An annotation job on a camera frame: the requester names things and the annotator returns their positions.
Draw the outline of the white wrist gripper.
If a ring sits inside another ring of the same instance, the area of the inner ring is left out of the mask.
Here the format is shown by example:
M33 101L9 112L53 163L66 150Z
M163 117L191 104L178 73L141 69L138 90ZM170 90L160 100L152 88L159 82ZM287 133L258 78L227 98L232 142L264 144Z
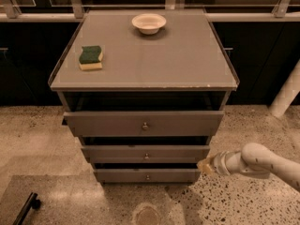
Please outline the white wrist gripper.
M227 161L232 153L229 151L217 153L213 160L207 157L197 163L197 168L201 173L213 174L215 171L221 175L231 175L227 168Z

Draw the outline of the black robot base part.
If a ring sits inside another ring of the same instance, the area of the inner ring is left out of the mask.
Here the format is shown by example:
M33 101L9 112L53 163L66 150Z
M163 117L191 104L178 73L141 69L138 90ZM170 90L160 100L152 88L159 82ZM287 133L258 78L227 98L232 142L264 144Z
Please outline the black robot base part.
M41 206L41 201L38 198L38 195L35 192L31 192L25 204L23 205L20 213L15 218L13 225L22 225L29 211L31 209L38 210L40 206Z

